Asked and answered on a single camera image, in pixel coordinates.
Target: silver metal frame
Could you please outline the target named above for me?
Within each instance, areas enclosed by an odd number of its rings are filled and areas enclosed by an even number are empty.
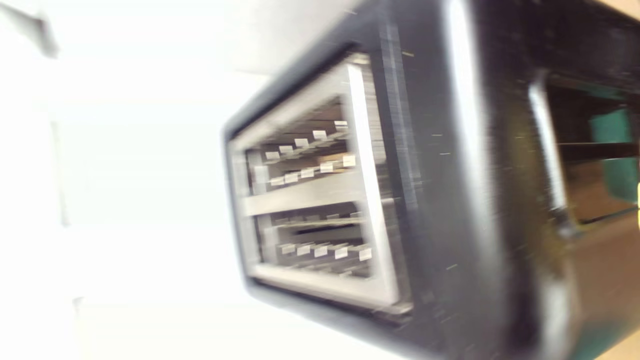
[[[551,185],[551,205],[553,209],[564,210],[567,208],[567,196],[564,188],[562,162],[556,145],[556,132],[547,99],[547,76],[547,71],[538,71],[535,80],[529,87],[529,99],[540,134],[542,152],[545,156],[545,167]]]
[[[349,151],[358,155],[355,168],[268,193],[250,195],[245,152],[278,129],[339,97],[349,124]],[[290,290],[326,299],[402,313],[411,307],[401,294],[389,244],[376,164],[385,153],[369,58],[354,54],[242,131],[229,144],[248,275]],[[310,189],[324,189],[322,196]],[[261,263],[253,216],[338,202],[356,202],[367,221],[362,236],[373,251],[368,278],[339,277]]]

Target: electronic device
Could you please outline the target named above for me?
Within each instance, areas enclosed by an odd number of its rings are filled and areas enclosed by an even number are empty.
[[[639,95],[600,3],[367,1],[227,124],[247,285],[406,357],[592,359],[640,320]]]

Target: port opening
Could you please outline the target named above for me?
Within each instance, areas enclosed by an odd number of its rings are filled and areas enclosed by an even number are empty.
[[[412,308],[366,55],[352,54],[230,144],[250,276],[386,313]]]
[[[638,95],[550,76],[547,99],[572,216],[592,224],[637,211]]]

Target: green object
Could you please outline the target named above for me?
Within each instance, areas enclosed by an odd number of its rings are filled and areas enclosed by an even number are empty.
[[[613,88],[606,88],[602,86],[587,86],[585,89],[589,92],[589,95],[599,97],[601,99],[613,99],[624,100],[624,96],[620,94],[620,91]]]
[[[594,142],[629,143],[634,141],[625,109],[597,115],[589,122]],[[635,204],[638,185],[637,158],[602,160],[602,166],[604,181],[611,196]]]
[[[621,324],[608,323],[587,326],[583,330],[571,360],[594,360],[613,347],[625,334]]]

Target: black casing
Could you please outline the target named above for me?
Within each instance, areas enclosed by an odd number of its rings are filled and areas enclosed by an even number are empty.
[[[640,24],[588,0],[371,0],[235,115],[225,144],[350,51],[372,61],[414,310],[251,292],[410,358],[569,358],[585,322],[549,301],[573,296],[570,217],[550,204],[529,89],[551,71],[640,90]]]

